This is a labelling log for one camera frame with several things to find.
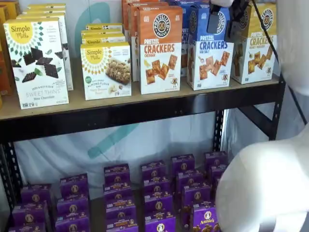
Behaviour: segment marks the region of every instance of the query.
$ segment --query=yellow box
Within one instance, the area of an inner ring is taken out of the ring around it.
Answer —
[[[21,14],[19,1],[12,0],[12,1],[5,1],[0,0],[0,5],[5,5],[9,11],[9,19],[16,19],[16,17]]]

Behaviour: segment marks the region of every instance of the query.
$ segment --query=shelf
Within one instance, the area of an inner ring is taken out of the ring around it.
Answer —
[[[74,77],[69,104],[21,110],[17,91],[4,96],[0,143],[275,102],[279,97],[276,77],[247,85],[231,80],[229,87],[201,91],[193,91],[182,78],[177,92],[141,95],[133,83],[131,97],[85,101],[81,73]]]

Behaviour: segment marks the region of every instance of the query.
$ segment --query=black cable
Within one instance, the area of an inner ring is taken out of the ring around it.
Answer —
[[[269,34],[268,34],[268,32],[267,32],[267,30],[266,30],[266,28],[265,28],[265,25],[264,25],[264,23],[263,23],[261,14],[260,14],[260,12],[259,12],[259,10],[258,10],[258,8],[257,8],[256,3],[255,3],[255,0],[252,0],[252,3],[253,3],[253,5],[254,5],[255,11],[256,11],[256,13],[257,13],[257,16],[258,16],[258,18],[259,18],[259,20],[260,20],[262,29],[263,29],[263,31],[264,31],[264,33],[265,33],[267,39],[268,39],[268,42],[269,42],[269,44],[270,44],[270,46],[271,46],[271,48],[272,48],[272,50],[273,50],[273,52],[274,52],[274,54],[275,54],[275,57],[276,57],[277,62],[279,63],[279,57],[278,57],[277,50],[275,49],[275,46],[274,46],[274,44],[272,43],[272,41],[271,41],[271,39],[270,39],[270,36],[269,36]],[[297,97],[296,97],[296,95],[295,95],[295,93],[294,93],[294,90],[292,90],[291,87],[289,87],[289,90],[290,90],[290,92],[291,92],[292,98],[293,98],[294,103],[295,103],[295,105],[296,105],[296,108],[297,108],[297,110],[298,110],[298,112],[299,112],[299,114],[300,114],[301,119],[303,120],[303,122],[304,122],[305,125],[308,124],[308,121],[306,120],[306,117],[305,117],[305,115],[304,115],[304,112],[302,111],[302,109],[301,109],[301,107],[300,107],[300,105],[299,105],[299,102],[298,102]]]

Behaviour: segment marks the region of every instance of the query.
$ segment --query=teal design on backdrop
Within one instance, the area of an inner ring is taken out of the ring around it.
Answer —
[[[110,6],[105,2],[97,2],[87,8],[79,17],[75,27],[75,52],[80,56],[82,44],[81,31],[85,30],[86,24],[92,22],[110,23]]]

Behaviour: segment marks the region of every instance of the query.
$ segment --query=metal shelving unit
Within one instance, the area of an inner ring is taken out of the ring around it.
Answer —
[[[82,78],[77,76],[75,80],[67,105],[20,110],[17,93],[3,97],[0,174],[11,210],[21,200],[22,187],[15,141],[216,112],[213,150],[220,150],[224,110],[232,108],[239,108],[270,140],[274,140],[285,89],[283,78],[276,76],[270,81],[246,85],[231,80],[229,87],[201,91],[193,91],[182,79],[179,92],[141,95],[138,83],[133,83],[131,97],[85,101]],[[270,102],[275,103],[272,120],[255,107]]]

